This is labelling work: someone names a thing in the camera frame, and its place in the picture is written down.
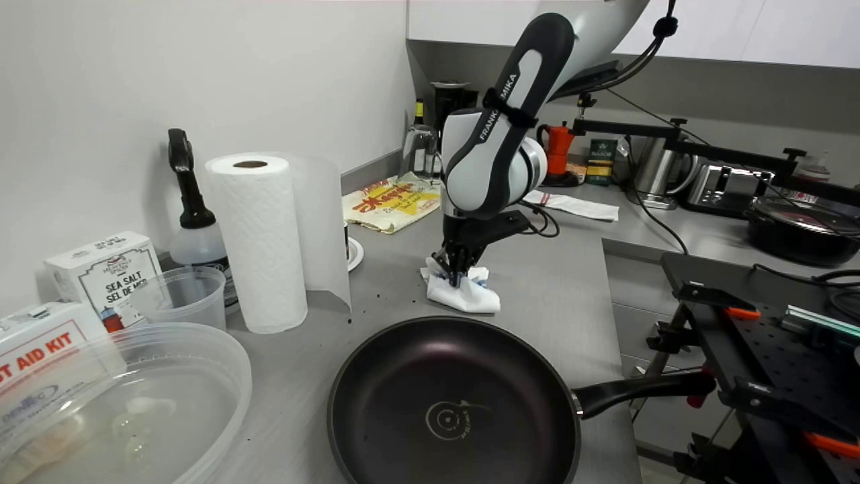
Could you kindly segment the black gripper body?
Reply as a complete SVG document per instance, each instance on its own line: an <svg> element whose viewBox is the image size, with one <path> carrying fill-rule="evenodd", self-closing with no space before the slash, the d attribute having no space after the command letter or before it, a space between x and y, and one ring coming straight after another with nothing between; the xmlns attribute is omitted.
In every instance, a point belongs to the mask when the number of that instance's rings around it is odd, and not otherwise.
<svg viewBox="0 0 860 484"><path fill-rule="evenodd" d="M493 241L523 235L527 225L529 220L520 210L497 214L447 214L437 260L443 270L470 270Z"/></svg>

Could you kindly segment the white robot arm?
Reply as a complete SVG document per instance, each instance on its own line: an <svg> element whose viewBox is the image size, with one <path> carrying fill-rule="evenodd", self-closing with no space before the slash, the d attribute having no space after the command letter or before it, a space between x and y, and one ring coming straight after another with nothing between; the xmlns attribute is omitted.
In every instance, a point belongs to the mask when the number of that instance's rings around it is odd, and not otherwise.
<svg viewBox="0 0 860 484"><path fill-rule="evenodd" d="M576 75L610 58L652 0L539 0L497 80L485 91L468 138L443 167L439 263L459 284L481 253L527 225L512 210L533 186L523 143L541 108Z"/></svg>

